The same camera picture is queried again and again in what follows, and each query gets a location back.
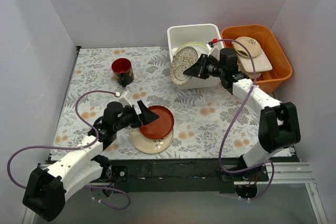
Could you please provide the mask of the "red brown bowl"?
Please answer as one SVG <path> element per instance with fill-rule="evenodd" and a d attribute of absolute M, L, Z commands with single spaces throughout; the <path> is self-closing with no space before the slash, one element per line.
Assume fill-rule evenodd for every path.
<path fill-rule="evenodd" d="M 149 110 L 159 116 L 154 122 L 140 127 L 140 132 L 147 138 L 159 140 L 166 137 L 173 129 L 174 116 L 172 112 L 159 105 L 150 106 Z"/>

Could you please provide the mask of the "speckled white plate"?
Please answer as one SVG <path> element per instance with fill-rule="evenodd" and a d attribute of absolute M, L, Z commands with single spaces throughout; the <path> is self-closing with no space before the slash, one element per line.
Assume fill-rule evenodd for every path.
<path fill-rule="evenodd" d="M 192 76 L 184 74 L 198 61 L 198 53 L 195 48 L 187 46 L 177 51 L 170 66 L 170 77 L 174 84 L 181 86 L 188 83 Z"/>

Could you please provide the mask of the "cream green leaf plate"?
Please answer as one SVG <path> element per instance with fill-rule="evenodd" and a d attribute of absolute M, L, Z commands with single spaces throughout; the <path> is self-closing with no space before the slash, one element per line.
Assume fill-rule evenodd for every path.
<path fill-rule="evenodd" d="M 180 47 L 178 47 L 177 51 L 183 49 L 184 47 L 193 47 L 196 50 L 209 51 L 209 48 L 207 47 L 205 43 L 196 42 L 196 41 L 188 42 L 188 43 L 181 45 Z"/>

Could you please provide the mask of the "cream plate with blue rim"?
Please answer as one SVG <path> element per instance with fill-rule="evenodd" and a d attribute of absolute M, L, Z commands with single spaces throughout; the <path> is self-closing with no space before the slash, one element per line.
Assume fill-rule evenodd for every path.
<path fill-rule="evenodd" d="M 131 141 L 136 149 L 146 154 L 157 154 L 167 149 L 173 141 L 172 130 L 166 137 L 159 140 L 152 140 L 145 137 L 139 129 L 132 129 Z"/>

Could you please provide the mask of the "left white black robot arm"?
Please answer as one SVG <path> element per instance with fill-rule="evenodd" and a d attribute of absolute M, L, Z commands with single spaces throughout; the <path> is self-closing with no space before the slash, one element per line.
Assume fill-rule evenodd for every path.
<path fill-rule="evenodd" d="M 105 165 L 108 159 L 101 153 L 116 139 L 117 132 L 127 127 L 133 129 L 159 119 L 142 101 L 138 101 L 141 113 L 132 105 L 110 102 L 93 129 L 59 161 L 47 168 L 35 168 L 29 177 L 23 205 L 46 221 L 54 220 L 63 210 L 66 201 L 93 180 L 106 182 L 112 170 Z"/>

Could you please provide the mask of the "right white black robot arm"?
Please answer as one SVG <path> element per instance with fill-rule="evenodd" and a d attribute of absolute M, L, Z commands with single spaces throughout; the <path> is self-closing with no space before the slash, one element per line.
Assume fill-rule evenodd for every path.
<path fill-rule="evenodd" d="M 220 50 L 220 58 L 211 55 L 198 55 L 192 47 L 181 50 L 184 75 L 206 79 L 220 78 L 222 86 L 232 95 L 243 100 L 259 115 L 258 142 L 244 155 L 237 170 L 222 172 L 238 174 L 242 180 L 251 180 L 257 169 L 276 153 L 300 142 L 301 134 L 296 106 L 282 103 L 263 92 L 255 83 L 238 70 L 237 55 L 232 48 Z"/>

